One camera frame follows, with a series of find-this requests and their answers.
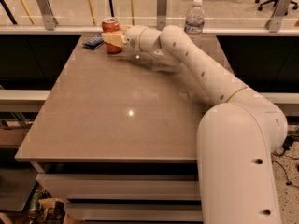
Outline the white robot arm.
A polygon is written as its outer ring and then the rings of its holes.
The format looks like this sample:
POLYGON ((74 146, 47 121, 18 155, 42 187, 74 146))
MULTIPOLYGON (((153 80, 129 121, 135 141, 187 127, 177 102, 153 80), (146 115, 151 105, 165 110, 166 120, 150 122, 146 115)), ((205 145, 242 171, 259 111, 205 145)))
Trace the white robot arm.
POLYGON ((284 113, 177 26, 124 27, 103 38, 170 66, 184 63, 212 102, 196 137, 204 224, 282 224, 271 154, 287 137, 284 113))

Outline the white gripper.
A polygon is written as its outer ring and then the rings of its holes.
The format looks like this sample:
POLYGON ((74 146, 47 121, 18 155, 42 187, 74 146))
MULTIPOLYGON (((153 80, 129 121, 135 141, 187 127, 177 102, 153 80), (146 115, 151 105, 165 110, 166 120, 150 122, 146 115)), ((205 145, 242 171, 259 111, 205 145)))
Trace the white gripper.
POLYGON ((104 41, 113 46, 122 47, 125 43, 134 51, 146 50, 146 26, 120 25, 120 31, 104 32, 104 41))

